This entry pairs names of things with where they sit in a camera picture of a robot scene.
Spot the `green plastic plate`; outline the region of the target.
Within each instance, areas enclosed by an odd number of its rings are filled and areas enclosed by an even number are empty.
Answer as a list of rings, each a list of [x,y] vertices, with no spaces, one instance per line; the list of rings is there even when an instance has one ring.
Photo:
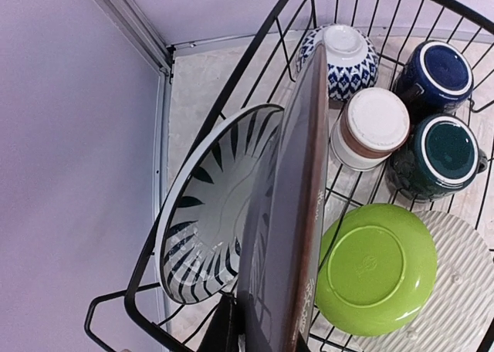
[[[426,224],[409,210],[355,208],[323,234],[315,304],[337,329],[376,337],[410,323],[435,286],[438,255]]]

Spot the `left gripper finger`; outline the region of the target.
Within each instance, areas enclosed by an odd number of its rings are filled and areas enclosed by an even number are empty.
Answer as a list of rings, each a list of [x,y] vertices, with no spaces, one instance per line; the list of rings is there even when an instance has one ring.
[[[197,352],[239,352],[243,314],[231,293],[222,295]]]

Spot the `grey reindeer plate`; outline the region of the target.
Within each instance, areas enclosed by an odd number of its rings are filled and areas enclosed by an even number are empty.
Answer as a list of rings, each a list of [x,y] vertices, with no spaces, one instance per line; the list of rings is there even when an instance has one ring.
[[[328,166],[327,55],[316,44],[262,152],[244,230],[237,300],[244,351],[305,351]]]

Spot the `white blue striped plate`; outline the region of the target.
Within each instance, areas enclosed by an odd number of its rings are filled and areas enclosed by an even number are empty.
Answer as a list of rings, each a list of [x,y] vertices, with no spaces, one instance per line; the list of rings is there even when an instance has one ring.
[[[259,160],[282,118],[275,104],[240,110],[205,137],[174,179],[154,246],[159,282],[173,301],[199,303],[238,275]]]

